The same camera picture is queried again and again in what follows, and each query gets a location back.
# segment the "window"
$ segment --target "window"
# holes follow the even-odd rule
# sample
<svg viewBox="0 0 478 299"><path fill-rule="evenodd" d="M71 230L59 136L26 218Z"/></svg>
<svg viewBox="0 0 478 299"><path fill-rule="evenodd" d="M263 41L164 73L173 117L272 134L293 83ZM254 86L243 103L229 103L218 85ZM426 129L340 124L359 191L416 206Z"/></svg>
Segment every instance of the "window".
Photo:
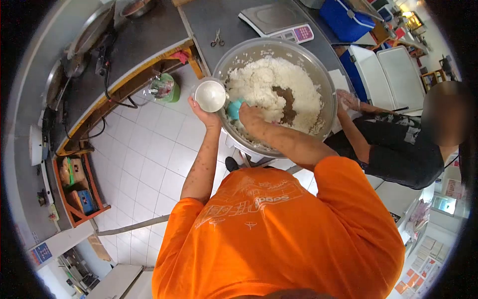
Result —
<svg viewBox="0 0 478 299"><path fill-rule="evenodd" d="M440 193L435 193L432 199L432 209L445 212L451 216L455 213L455 204L455 198Z"/></svg>

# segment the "shoe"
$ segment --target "shoe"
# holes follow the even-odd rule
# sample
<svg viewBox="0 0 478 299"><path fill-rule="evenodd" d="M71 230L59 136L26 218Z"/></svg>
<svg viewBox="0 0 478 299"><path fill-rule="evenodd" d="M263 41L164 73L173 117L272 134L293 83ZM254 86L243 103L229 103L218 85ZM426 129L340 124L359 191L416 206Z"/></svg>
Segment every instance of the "shoe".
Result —
<svg viewBox="0 0 478 299"><path fill-rule="evenodd" d="M234 170L238 170L238 169L239 169L239 165L238 165L238 163L236 162L236 160L234 160L233 157L227 157L226 160L225 160L225 163L226 163L226 169L227 169L229 172L233 172Z"/></svg>

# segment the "hand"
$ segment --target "hand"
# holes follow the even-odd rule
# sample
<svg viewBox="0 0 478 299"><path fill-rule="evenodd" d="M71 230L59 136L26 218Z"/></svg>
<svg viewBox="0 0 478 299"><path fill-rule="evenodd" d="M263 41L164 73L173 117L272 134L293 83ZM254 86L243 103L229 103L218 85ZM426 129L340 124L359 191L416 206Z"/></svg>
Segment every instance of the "hand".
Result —
<svg viewBox="0 0 478 299"><path fill-rule="evenodd" d="M339 108L342 108L345 111L349 109L360 111L360 100L357 99L353 94L343 89L337 89L336 93L337 112L339 111Z"/></svg>
<svg viewBox="0 0 478 299"><path fill-rule="evenodd" d="M221 119L216 113L206 112L201 109L199 104L193 99L193 97L187 98L189 106L193 110L194 114L204 123L206 129L221 128Z"/></svg>
<svg viewBox="0 0 478 299"><path fill-rule="evenodd" d="M266 123L262 110L257 106L250 107L246 102L239 108L239 120L251 134L254 134L258 126Z"/></svg>

